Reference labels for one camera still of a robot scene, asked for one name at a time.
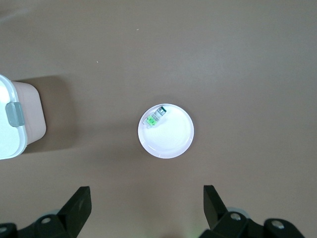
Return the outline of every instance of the container lid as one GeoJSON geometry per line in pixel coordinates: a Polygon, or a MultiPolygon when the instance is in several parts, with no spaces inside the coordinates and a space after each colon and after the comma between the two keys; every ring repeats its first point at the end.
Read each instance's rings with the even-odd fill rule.
{"type": "Polygon", "coordinates": [[[21,104],[12,82],[0,74],[0,160],[20,155],[27,145],[21,104]]]}

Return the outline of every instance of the black clamp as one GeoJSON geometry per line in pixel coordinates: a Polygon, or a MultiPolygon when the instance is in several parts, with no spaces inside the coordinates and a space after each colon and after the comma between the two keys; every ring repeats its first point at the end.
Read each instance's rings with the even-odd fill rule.
{"type": "Polygon", "coordinates": [[[267,219],[261,226],[238,212],[228,212],[216,189],[204,186],[204,212],[210,230],[200,238],[304,238],[290,222],[267,219]]]}
{"type": "Polygon", "coordinates": [[[89,187],[80,187],[56,215],[45,215],[26,228],[0,224],[0,238],[76,238],[91,213],[89,187]]]}

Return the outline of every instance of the white container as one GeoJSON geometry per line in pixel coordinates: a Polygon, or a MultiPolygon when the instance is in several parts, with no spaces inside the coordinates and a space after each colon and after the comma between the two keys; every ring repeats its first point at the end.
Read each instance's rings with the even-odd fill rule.
{"type": "Polygon", "coordinates": [[[40,95],[27,83],[0,75],[0,160],[20,155],[46,132],[40,95]]]}

